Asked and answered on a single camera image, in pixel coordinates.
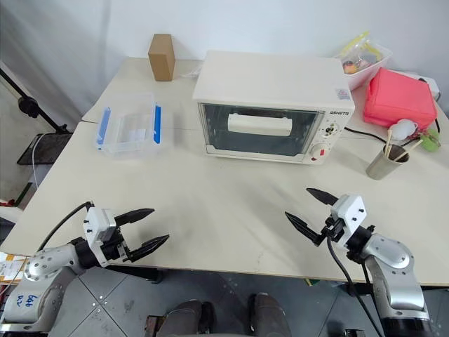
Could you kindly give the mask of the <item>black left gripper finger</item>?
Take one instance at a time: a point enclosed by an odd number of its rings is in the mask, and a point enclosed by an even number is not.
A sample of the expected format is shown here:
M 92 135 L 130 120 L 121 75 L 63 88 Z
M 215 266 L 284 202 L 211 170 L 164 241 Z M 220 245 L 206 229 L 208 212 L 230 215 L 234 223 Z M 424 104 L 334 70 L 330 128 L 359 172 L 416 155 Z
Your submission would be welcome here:
M 169 239 L 169 237 L 170 235 L 166 234 L 160 237 L 150 239 L 149 241 L 143 243 L 140 248 L 127 253 L 126 260 L 129 260 L 130 262 L 135 262 L 137 260 L 140 260 L 141 258 L 144 258 L 145 256 L 150 255 L 151 253 L 155 252 L 155 250 L 157 250 L 159 247 L 161 247 Z
M 154 209 L 137 209 L 133 211 L 129 211 L 126 213 L 123 213 L 119 216 L 116 216 L 114 218 L 114 221 L 116 223 L 117 227 L 121 227 L 122 225 L 126 225 L 129 223 L 135 223 L 139 220 L 142 220 L 143 218 L 146 218 L 148 215 L 152 214 L 154 212 Z

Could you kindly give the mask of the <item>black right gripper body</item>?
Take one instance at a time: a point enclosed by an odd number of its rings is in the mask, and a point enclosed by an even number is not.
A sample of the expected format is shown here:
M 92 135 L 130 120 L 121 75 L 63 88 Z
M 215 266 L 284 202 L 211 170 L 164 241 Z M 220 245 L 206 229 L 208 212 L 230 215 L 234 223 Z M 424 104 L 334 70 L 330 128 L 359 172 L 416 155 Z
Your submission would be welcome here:
M 344 234 L 344 229 L 346 227 L 345 222 L 341 218 L 336 220 L 329 216 L 325 221 L 325 226 L 321 231 L 321 235 L 324 238 L 330 238 L 331 241 L 339 242 Z

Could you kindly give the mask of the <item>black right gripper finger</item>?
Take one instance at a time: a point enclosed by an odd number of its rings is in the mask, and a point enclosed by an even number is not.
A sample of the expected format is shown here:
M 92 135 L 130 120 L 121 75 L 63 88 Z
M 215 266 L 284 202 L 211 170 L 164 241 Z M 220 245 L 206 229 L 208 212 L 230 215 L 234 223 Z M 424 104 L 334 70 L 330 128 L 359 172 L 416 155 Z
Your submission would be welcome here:
M 319 200 L 325 205 L 333 206 L 338 201 L 337 197 L 323 190 L 308 187 L 306 191 L 308 191 L 308 193 L 310 193 L 315 199 Z
M 291 222 L 293 227 L 303 234 L 307 239 L 309 239 L 314 245 L 320 245 L 325 237 L 322 234 L 319 234 L 308 227 L 308 225 L 298 218 L 297 216 L 285 211 L 284 212 L 287 219 Z

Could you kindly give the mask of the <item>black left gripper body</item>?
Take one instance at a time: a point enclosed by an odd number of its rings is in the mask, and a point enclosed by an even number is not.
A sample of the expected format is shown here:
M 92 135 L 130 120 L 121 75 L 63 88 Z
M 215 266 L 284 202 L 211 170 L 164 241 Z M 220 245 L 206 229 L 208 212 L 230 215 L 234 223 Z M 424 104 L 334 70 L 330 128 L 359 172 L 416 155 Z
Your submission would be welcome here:
M 136 256 L 133 254 L 124 239 L 120 228 L 115 228 L 113 232 L 102 238 L 100 250 L 106 261 L 121 259 L 123 262 L 135 262 Z

